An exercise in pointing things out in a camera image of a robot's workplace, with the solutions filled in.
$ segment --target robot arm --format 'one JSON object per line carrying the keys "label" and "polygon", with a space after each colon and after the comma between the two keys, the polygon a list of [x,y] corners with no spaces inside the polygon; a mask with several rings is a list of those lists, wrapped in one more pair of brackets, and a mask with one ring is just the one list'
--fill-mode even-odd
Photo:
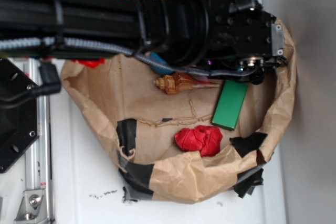
{"label": "robot arm", "polygon": [[162,68],[258,84],[283,57],[275,19],[257,0],[0,0],[0,51],[81,60],[122,52]]}

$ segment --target paper bag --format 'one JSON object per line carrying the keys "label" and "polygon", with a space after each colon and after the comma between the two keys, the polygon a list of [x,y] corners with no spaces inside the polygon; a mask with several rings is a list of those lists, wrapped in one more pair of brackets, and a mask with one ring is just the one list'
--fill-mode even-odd
{"label": "paper bag", "polygon": [[174,135],[211,125],[221,88],[167,95],[148,65],[123,55],[95,69],[65,63],[62,85],[119,168],[130,197],[202,201],[246,181],[270,160],[292,118],[296,85],[293,41],[278,22],[288,66],[267,74],[261,85],[249,84],[236,130],[221,129],[221,151],[214,157],[183,153]]}

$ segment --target blue object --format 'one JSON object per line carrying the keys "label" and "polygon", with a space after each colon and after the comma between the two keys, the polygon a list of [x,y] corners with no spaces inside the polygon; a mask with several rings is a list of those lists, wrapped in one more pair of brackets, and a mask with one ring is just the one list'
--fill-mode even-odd
{"label": "blue object", "polygon": [[[155,60],[155,61],[158,61],[160,63],[164,63],[164,64],[167,64],[167,62],[163,59],[161,59],[161,57],[159,55],[157,55],[156,53],[154,52],[151,52],[151,54],[149,55],[149,57],[152,59],[152,60]],[[172,74],[174,71],[169,71],[169,70],[166,70],[166,69],[163,69],[163,68],[158,68],[158,67],[153,67],[151,66],[151,68],[153,69],[153,71],[155,73],[158,73],[158,74]]]}

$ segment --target brown shell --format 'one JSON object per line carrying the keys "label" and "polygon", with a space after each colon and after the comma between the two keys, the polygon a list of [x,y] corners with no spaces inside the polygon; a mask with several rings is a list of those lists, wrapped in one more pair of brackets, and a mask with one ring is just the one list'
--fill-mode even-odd
{"label": "brown shell", "polygon": [[156,86],[167,94],[177,94],[183,90],[218,88],[219,84],[198,81],[187,73],[176,72],[171,76],[165,75],[155,81]]}

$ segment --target green block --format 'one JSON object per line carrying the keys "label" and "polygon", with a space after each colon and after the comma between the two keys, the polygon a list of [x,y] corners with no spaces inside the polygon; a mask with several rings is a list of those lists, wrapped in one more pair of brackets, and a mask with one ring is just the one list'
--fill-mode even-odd
{"label": "green block", "polygon": [[234,131],[248,85],[227,80],[220,95],[212,123]]}

